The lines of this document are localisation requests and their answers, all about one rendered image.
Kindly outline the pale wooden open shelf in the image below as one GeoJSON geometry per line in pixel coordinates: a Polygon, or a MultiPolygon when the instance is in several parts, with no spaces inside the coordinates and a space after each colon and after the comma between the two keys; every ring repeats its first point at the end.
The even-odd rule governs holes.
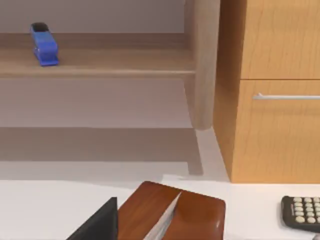
{"type": "Polygon", "coordinates": [[[57,33],[58,66],[41,67],[28,33],[0,33],[4,78],[182,78],[192,125],[213,124],[221,0],[185,0],[182,33],[57,33]]]}

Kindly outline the wooden cupboard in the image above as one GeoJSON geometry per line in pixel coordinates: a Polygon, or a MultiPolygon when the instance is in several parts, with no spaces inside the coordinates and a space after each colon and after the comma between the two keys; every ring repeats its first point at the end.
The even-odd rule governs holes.
{"type": "Polygon", "coordinates": [[[320,0],[221,0],[213,128],[231,182],[320,184],[320,0]]]}

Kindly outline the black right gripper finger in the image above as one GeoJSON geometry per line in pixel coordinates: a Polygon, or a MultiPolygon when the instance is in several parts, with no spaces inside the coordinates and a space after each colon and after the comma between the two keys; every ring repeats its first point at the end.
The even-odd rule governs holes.
{"type": "Polygon", "coordinates": [[[111,197],[66,240],[118,240],[117,197],[111,197]]]}

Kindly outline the blue stapler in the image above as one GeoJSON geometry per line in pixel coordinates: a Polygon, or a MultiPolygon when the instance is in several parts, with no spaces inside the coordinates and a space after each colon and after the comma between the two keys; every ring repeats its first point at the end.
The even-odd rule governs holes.
{"type": "Polygon", "coordinates": [[[30,25],[30,34],[34,41],[33,53],[42,67],[57,66],[58,44],[48,25],[44,22],[34,22],[30,25]]]}

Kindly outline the wooden drawer front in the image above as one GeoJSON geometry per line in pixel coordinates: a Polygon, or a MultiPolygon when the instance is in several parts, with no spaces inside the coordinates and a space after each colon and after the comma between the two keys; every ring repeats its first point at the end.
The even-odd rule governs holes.
{"type": "Polygon", "coordinates": [[[320,183],[320,100],[255,100],[263,95],[320,96],[320,80],[243,80],[239,87],[234,183],[320,183]]]}

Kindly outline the wooden cupboard door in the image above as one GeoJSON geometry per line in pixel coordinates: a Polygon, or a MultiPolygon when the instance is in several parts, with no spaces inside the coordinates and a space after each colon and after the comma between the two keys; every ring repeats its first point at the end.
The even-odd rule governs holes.
{"type": "Polygon", "coordinates": [[[320,79],[320,0],[247,0],[243,79],[320,79]]]}

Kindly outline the black calculator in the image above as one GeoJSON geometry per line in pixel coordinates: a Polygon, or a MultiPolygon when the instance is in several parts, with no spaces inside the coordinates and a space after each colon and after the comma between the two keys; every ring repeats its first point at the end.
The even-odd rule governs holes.
{"type": "Polygon", "coordinates": [[[283,196],[281,218],[285,226],[320,233],[320,196],[283,196]]]}

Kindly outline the brown wooden tissue box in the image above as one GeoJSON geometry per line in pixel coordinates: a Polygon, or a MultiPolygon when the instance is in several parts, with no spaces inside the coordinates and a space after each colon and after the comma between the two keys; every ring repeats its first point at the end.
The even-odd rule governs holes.
{"type": "Polygon", "coordinates": [[[118,240],[224,240],[226,203],[144,181],[118,210],[118,240]]]}

